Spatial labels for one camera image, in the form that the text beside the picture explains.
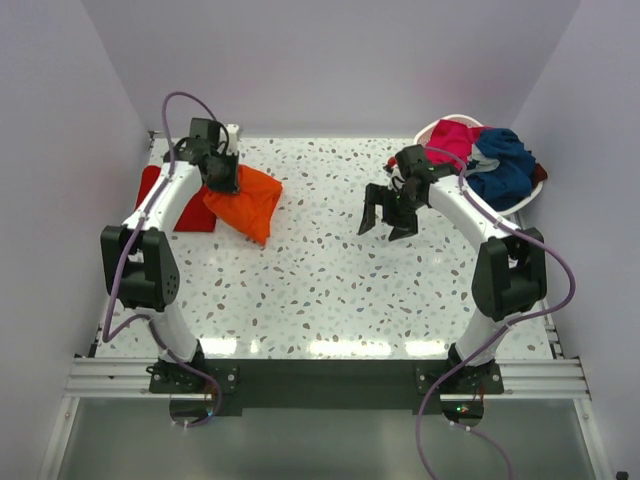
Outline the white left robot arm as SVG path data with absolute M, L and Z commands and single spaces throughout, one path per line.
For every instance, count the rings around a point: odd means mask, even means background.
M 191 120 L 189 135 L 168 146 L 159 175 L 136 210 L 100 235 L 109 303 L 102 329 L 108 343 L 132 322 L 146 323 L 160 360 L 176 363 L 173 382 L 185 392 L 200 390 L 207 368 L 194 358 L 199 341 L 176 298 L 180 271 L 168 235 L 202 188 L 235 194 L 240 127 L 211 119 Z

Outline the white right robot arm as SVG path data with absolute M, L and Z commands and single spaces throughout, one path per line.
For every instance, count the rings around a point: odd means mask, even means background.
M 526 313 L 547 293 L 545 251 L 541 233 L 521 230 L 489 208 L 464 182 L 464 162 L 435 164 L 420 145 L 405 147 L 384 166 L 386 185 L 365 187 L 358 233 L 376 224 L 376 209 L 391 227 L 391 241 L 416 235 L 417 211 L 434 209 L 445 216 L 477 254 L 471 292 L 475 310 L 457 342 L 449 348 L 448 386 L 469 392 L 481 380 L 480 367 L 495 359 L 509 318 Z

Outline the orange t shirt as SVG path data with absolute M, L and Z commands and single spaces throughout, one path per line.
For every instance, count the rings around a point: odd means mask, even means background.
M 265 246 L 271 220 L 283 193 L 277 179 L 246 165 L 238 167 L 238 193 L 209 191 L 204 205 L 218 219 L 255 243 Z

